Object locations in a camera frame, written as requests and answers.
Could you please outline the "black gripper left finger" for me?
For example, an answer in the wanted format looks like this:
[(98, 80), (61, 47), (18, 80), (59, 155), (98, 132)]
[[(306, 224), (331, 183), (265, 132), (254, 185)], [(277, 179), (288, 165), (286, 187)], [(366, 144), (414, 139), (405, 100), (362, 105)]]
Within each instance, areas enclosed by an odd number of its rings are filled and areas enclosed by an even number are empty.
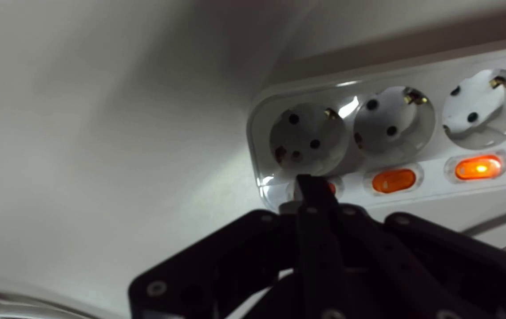
[(332, 231), (339, 204), (323, 178), (300, 176), (300, 197), (251, 211), (137, 275), (132, 319), (224, 319), (252, 295), (245, 319), (318, 319), (339, 311), (345, 259)]

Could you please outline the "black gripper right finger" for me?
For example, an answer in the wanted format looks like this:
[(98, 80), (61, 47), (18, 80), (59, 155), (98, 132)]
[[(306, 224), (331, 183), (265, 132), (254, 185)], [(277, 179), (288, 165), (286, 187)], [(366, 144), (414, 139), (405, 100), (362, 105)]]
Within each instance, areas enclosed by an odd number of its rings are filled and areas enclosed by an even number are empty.
[(394, 319), (506, 319), (506, 252), (410, 213), (338, 210), (348, 263), (377, 280)]

